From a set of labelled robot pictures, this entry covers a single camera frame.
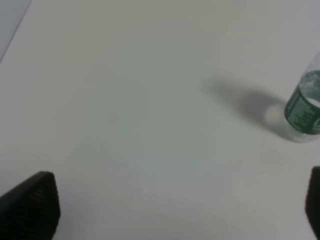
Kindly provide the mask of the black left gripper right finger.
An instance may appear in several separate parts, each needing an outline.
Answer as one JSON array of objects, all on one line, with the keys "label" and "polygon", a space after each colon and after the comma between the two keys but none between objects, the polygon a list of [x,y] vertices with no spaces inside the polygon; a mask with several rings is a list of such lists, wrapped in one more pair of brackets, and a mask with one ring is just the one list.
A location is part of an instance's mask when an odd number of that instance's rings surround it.
[{"label": "black left gripper right finger", "polygon": [[305,213],[317,240],[320,239],[320,167],[311,170],[305,199]]}]

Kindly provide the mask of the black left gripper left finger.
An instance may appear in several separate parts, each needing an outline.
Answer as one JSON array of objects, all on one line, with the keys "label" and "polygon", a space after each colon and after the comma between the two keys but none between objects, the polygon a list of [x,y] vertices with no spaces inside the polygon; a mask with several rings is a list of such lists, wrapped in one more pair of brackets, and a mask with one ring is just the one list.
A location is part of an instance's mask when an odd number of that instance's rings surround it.
[{"label": "black left gripper left finger", "polygon": [[0,238],[51,240],[60,217],[55,175],[40,171],[0,197]]}]

